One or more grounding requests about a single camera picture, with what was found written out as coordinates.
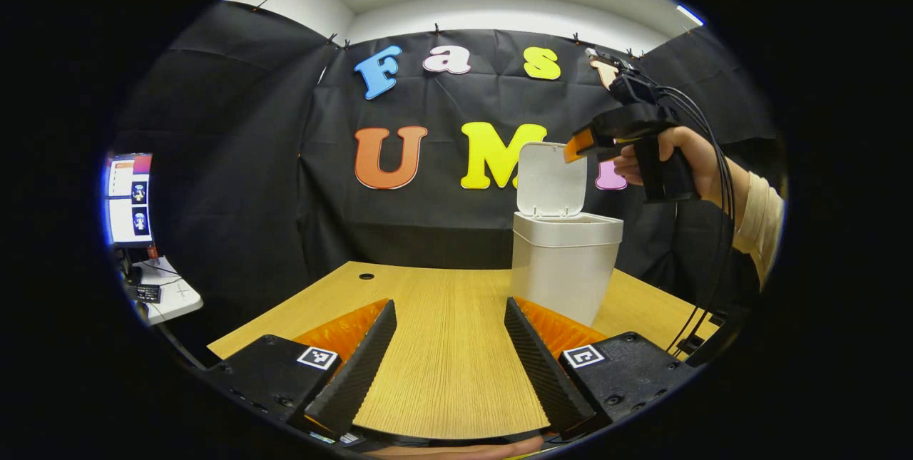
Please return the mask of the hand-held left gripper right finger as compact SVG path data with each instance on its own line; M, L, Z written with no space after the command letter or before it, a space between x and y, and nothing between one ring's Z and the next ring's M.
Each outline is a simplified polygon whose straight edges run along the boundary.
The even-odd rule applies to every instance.
M547 429L563 439L628 421L698 373L635 331L604 337L519 297L506 298L504 326Z

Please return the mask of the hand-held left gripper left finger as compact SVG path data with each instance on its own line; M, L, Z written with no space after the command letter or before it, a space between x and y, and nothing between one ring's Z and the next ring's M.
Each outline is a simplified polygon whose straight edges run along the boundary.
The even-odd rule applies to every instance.
M289 340L264 334L203 372L219 392L301 433L339 440L397 331L394 300L377 300Z

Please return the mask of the white desktop garbage bin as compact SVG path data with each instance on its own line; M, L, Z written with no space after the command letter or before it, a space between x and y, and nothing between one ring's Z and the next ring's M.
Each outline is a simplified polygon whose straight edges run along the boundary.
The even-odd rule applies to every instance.
M516 164L511 293L591 326L606 299L625 223L583 211L584 160L564 145L523 145Z

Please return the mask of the wooden desktop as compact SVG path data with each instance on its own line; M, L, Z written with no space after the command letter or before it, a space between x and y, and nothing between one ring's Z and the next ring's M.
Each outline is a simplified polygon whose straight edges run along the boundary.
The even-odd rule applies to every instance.
M348 262L210 343L228 358L262 334L300 334L388 298L397 330L353 427L421 439L541 430L546 415L504 326L511 274Z

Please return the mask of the black backdrop cloth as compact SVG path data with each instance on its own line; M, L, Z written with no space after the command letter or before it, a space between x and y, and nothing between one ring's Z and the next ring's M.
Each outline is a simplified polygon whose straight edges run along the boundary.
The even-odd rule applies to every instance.
M349 47L222 2L135 86L111 149L151 160L151 230L219 320L351 260L511 265L516 155L617 106L568 38L421 31Z

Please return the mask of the white side table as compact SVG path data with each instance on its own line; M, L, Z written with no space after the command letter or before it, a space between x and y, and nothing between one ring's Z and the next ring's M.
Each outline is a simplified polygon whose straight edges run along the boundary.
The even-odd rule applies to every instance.
M149 324L164 323L203 308L202 295L166 257L142 261L137 266L141 269L141 284L160 287L159 302L147 303Z

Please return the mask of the computer monitor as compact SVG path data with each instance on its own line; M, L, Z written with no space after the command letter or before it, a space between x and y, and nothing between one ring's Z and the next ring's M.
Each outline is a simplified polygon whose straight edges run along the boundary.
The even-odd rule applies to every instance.
M150 153L127 153L107 158L102 175L102 210L106 239L112 247L154 245L151 226Z

